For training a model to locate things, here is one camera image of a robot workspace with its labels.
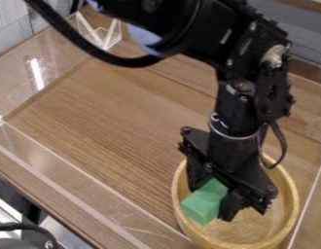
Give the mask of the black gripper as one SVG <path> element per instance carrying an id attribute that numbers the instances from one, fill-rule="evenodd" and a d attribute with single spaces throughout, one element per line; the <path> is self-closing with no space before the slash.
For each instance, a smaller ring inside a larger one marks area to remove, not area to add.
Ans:
<path id="1" fill-rule="evenodd" d="M 250 207 L 264 215 L 278 188 L 262 167 L 274 169 L 280 162 L 266 161 L 261 147 L 268 128 L 280 135 L 280 126 L 276 122 L 266 123 L 254 133 L 234 133 L 221 120 L 213 120 L 209 127 L 210 131 L 190 126 L 181 128 L 179 150 L 187 157 L 190 191 L 198 190 L 209 178 L 216 178 L 228 188 L 220 218 L 232 222 L 238 212 Z"/>

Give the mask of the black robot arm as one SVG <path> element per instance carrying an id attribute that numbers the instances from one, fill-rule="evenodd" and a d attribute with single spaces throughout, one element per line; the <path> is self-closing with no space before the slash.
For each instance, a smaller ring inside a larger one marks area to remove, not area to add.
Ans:
<path id="1" fill-rule="evenodd" d="M 248 0 L 88 0 L 127 23 L 146 51 L 121 57 L 78 33 L 46 0 L 24 2 L 82 50 L 113 65 L 147 67 L 183 54 L 214 68 L 220 85 L 209 129 L 181 129 L 189 187 L 199 190 L 209 179 L 226 186 L 217 214 L 226 222 L 246 208 L 266 212 L 278 188 L 262 143 L 297 102 L 289 82 L 293 43 L 277 22 Z"/>

